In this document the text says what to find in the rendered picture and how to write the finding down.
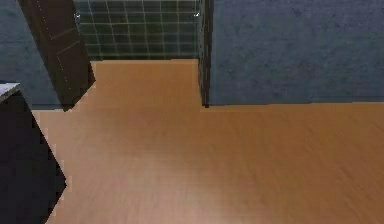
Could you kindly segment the dark brown room door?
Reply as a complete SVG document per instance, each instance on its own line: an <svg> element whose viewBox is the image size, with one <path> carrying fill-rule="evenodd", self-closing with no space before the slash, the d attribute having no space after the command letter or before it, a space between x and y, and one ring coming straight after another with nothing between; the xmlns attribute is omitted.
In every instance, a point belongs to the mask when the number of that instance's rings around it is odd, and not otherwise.
<svg viewBox="0 0 384 224"><path fill-rule="evenodd" d="M18 0L53 87L56 105L72 109L95 82L73 0Z"/></svg>

